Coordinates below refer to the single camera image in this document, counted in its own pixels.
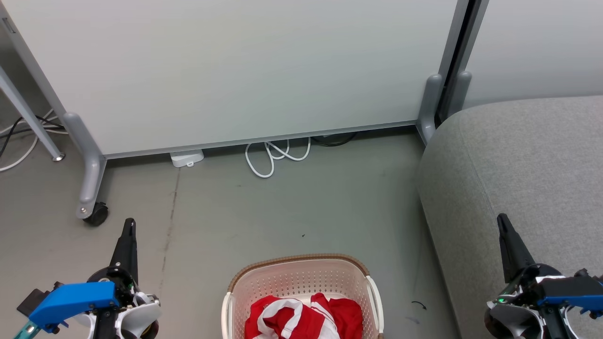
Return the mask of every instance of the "gray sofa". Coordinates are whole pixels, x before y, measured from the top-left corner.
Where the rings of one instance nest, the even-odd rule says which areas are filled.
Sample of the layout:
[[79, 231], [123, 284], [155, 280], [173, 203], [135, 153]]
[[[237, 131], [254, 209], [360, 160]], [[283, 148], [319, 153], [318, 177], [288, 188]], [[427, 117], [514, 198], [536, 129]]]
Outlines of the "gray sofa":
[[[485, 303], [505, 286], [499, 213], [537, 262], [603, 274], [603, 97], [454, 114], [425, 149], [418, 190], [461, 336], [491, 338]], [[603, 319], [570, 318], [580, 339], [603, 338]]]

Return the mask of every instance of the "white panel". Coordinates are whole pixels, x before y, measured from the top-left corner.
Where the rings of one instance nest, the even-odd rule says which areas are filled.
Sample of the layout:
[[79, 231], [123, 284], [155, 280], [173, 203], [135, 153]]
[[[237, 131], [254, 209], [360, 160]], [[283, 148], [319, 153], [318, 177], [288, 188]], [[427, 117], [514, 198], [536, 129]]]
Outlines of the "white panel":
[[466, 70], [464, 108], [603, 94], [603, 1], [491, 0]]
[[3, 0], [104, 154], [415, 120], [451, 0]]

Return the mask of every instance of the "concrete floor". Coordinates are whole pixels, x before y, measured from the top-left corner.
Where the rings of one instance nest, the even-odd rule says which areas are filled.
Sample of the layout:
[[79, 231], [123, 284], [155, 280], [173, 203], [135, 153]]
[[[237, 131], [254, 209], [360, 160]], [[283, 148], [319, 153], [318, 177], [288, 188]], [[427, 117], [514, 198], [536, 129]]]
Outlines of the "concrete floor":
[[[39, 92], [24, 92], [36, 113], [48, 110]], [[12, 110], [0, 100], [0, 122], [14, 121]], [[31, 138], [11, 141], [0, 167]], [[457, 337], [415, 191], [423, 146], [412, 129], [361, 135], [336, 148], [313, 145], [302, 162], [278, 161], [270, 179], [249, 170], [240, 147], [209, 150], [192, 168], [174, 168], [166, 155], [112, 160], [100, 193], [110, 215], [97, 228], [75, 218], [81, 157], [67, 136], [53, 138], [65, 160], [52, 163], [38, 145], [0, 173], [0, 328], [9, 336], [25, 324], [15, 307], [31, 290], [83, 282], [105, 267], [133, 217], [140, 286], [162, 301], [158, 338], [221, 338], [221, 302], [242, 267], [329, 252], [352, 255], [371, 271], [386, 337]], [[255, 149], [252, 161], [267, 172], [266, 155]], [[298, 146], [292, 154], [303, 152]], [[72, 325], [56, 338], [86, 337]]]

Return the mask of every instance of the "laundry basket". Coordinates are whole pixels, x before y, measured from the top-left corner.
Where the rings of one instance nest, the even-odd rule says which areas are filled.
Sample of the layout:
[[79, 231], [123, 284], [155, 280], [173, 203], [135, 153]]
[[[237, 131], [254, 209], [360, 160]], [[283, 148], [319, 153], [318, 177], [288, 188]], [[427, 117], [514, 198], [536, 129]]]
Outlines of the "laundry basket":
[[250, 307], [265, 296], [295, 298], [305, 305], [323, 293], [352, 299], [362, 308], [362, 339], [383, 338], [383, 306], [367, 268], [351, 256], [314, 254], [258, 262], [243, 268], [230, 282], [222, 303], [222, 338], [244, 339]]

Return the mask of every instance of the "red and white shirt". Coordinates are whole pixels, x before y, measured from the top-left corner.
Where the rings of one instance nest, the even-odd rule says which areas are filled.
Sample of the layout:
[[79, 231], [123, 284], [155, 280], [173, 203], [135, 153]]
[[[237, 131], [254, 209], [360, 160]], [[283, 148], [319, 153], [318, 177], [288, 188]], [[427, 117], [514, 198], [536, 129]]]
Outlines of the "red and white shirt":
[[264, 297], [251, 306], [245, 339], [361, 339], [362, 309], [350, 299], [311, 297], [311, 307], [297, 299]]

